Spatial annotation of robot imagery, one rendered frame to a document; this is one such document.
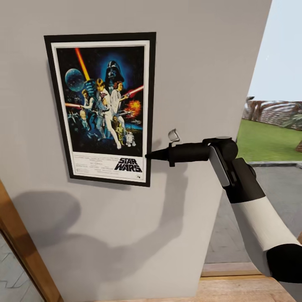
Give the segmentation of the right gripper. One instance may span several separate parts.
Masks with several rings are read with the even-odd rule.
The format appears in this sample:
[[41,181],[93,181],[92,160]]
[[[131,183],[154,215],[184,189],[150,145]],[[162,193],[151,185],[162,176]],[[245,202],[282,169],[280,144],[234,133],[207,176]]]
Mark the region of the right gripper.
[[184,143],[166,149],[152,151],[151,154],[145,154],[145,158],[169,161],[169,166],[174,167],[176,162],[192,162],[195,161],[195,145],[193,143]]

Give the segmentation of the poster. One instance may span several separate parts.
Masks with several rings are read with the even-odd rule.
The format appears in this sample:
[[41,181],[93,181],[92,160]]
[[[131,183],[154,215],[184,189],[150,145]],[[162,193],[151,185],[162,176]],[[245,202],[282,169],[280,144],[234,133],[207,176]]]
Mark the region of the poster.
[[70,178],[150,187],[156,32],[44,40]]

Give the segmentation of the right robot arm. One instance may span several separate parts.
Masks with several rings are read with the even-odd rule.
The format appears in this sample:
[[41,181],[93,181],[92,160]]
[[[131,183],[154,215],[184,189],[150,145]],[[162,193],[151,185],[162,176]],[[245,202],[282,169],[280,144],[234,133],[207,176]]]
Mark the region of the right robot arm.
[[145,154],[145,158],[176,162],[210,160],[231,203],[245,249],[266,277],[275,278],[296,300],[302,302],[302,245],[274,210],[256,180],[255,170],[238,155],[232,137],[184,143],[177,131],[168,133],[172,143],[166,149]]

